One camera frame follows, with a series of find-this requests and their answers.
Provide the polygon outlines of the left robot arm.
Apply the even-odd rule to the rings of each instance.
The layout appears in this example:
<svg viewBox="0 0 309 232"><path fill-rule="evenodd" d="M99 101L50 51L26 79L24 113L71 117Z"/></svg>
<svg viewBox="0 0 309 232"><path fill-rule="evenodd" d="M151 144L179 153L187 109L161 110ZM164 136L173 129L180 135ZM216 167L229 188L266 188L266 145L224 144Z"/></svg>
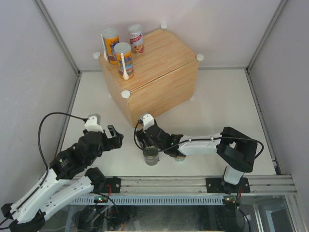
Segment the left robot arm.
<svg viewBox="0 0 309 232"><path fill-rule="evenodd" d="M61 151L51 161L38 183L19 201L1 207L7 227L12 232L37 232L54 215L74 199L86 193L101 193L106 177L91 165L103 152L121 148L124 136L114 126L105 131L87 131L78 142Z"/></svg>

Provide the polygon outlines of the blue rectangular spam tin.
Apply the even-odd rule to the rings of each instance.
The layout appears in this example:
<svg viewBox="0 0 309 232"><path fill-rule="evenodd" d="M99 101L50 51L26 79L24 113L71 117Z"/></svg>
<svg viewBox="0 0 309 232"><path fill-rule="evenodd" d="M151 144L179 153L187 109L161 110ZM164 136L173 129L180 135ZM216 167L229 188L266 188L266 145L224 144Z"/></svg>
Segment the blue rectangular spam tin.
<svg viewBox="0 0 309 232"><path fill-rule="evenodd" d="M185 160L185 158L186 158L186 156L177 156L177 157L175 157L174 159L175 159L175 161L177 161L177 162L182 162L182 161L184 161Z"/></svg>

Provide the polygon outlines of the black base bracket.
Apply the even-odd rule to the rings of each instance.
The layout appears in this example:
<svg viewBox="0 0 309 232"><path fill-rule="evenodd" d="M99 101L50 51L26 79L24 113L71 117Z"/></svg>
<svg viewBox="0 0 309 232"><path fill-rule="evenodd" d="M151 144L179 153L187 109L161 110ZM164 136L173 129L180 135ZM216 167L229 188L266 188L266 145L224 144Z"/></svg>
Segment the black base bracket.
<svg viewBox="0 0 309 232"><path fill-rule="evenodd" d="M233 185L225 182L222 178L209 177L206 178L207 193L238 193L241 190L242 193L250 193L250 185L248 178L242 177L238 184Z"/></svg>
<svg viewBox="0 0 309 232"><path fill-rule="evenodd" d="M94 191L99 193L120 193L121 189L121 178L118 177L108 177L104 180L91 181L94 186Z"/></svg>

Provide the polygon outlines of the white red tall can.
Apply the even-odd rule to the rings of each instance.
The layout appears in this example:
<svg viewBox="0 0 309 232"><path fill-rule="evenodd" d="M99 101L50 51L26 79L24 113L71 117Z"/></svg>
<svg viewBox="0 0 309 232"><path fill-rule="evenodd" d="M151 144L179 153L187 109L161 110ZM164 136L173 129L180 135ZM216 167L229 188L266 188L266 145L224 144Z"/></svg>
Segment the white red tall can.
<svg viewBox="0 0 309 232"><path fill-rule="evenodd" d="M135 24L128 28L130 36L130 45L133 53L143 53L144 52L144 42L143 42L143 32L142 25Z"/></svg>

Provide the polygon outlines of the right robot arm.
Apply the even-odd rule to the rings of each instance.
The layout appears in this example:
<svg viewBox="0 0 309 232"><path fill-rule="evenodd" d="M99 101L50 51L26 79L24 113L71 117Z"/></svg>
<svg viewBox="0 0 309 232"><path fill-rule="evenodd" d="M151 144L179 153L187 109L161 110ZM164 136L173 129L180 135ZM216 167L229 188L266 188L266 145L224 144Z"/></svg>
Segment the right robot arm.
<svg viewBox="0 0 309 232"><path fill-rule="evenodd" d="M193 137L168 134L157 125L148 129L135 130L134 142L147 157L163 152L182 160L190 155L219 155L226 163L221 180L214 184L216 192L235 193L241 188L245 173L251 173L255 159L260 155L257 147L263 144L232 127L224 127L214 136Z"/></svg>

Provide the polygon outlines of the orange can with white spoon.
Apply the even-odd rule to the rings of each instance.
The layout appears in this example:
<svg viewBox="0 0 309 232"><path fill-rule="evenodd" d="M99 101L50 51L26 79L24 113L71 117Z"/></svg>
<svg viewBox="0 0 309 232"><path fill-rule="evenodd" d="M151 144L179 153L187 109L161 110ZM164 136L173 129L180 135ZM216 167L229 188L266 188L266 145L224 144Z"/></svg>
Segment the orange can with white spoon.
<svg viewBox="0 0 309 232"><path fill-rule="evenodd" d="M134 76L131 46L120 42L115 45L114 52L120 77L124 80L131 79Z"/></svg>

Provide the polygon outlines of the aluminium frame rail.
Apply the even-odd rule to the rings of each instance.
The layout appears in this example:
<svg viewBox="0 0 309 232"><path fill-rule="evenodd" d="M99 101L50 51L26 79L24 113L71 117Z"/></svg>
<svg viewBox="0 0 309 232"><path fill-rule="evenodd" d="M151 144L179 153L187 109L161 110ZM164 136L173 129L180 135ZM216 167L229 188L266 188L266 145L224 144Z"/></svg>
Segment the aluminium frame rail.
<svg viewBox="0 0 309 232"><path fill-rule="evenodd" d="M296 187L289 175L263 175L242 178L239 187L233 187L229 192L253 195L286 195L295 194ZM215 181L207 176L192 177L121 177L119 184L112 185L113 194L123 195L201 195L224 194L221 178Z"/></svg>

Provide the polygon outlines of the silver round tin can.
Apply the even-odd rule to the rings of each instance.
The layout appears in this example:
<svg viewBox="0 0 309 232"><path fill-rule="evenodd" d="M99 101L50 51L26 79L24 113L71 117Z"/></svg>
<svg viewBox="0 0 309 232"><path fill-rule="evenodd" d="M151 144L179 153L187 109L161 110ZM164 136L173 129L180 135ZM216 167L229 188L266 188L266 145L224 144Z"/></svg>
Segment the silver round tin can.
<svg viewBox="0 0 309 232"><path fill-rule="evenodd" d="M145 163L149 166L154 166L159 162L159 152L155 146L145 147L143 156Z"/></svg>

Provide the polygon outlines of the black left base bracket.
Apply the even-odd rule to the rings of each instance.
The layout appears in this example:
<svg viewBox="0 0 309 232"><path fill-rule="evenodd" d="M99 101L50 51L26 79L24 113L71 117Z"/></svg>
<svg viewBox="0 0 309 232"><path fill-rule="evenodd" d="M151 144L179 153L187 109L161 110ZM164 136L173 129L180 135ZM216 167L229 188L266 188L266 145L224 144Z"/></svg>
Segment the black left base bracket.
<svg viewBox="0 0 309 232"><path fill-rule="evenodd" d="M118 177L108 177L104 180L91 181L94 186L94 191L99 193L120 193L121 189L121 178Z"/></svg>

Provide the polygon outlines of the wooden box counter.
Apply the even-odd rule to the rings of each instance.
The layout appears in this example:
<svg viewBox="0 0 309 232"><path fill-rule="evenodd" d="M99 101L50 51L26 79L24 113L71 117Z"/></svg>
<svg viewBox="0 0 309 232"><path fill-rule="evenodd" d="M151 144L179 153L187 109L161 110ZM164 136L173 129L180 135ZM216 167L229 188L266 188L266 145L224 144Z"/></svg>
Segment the wooden box counter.
<svg viewBox="0 0 309 232"><path fill-rule="evenodd" d="M132 55L129 80L121 79L103 55L98 58L109 92L132 127L145 113L158 117L189 100L197 80L196 54L170 31L146 34L144 45L143 53Z"/></svg>

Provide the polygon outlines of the black right base bracket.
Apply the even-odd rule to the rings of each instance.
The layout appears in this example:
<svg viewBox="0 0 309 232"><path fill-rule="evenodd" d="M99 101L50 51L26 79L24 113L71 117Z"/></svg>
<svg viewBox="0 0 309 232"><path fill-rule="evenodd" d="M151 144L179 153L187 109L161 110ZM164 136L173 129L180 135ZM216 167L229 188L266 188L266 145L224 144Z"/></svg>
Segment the black right base bracket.
<svg viewBox="0 0 309 232"><path fill-rule="evenodd" d="M238 193L241 190L242 193L250 193L250 185L248 178L242 177L238 184L233 185L225 182L222 178L209 177L206 178L207 193Z"/></svg>

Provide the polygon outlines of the orange tall can with spoon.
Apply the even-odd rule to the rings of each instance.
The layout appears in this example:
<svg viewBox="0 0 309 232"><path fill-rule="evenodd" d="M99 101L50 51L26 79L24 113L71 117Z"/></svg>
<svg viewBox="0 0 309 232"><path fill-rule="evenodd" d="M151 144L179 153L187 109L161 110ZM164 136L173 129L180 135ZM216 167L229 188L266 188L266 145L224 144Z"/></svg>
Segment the orange tall can with spoon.
<svg viewBox="0 0 309 232"><path fill-rule="evenodd" d="M105 29L101 34L101 38L103 40L103 45L105 49L105 54L107 56L107 61L116 65L116 55L114 51L114 47L119 43L119 35L116 29Z"/></svg>

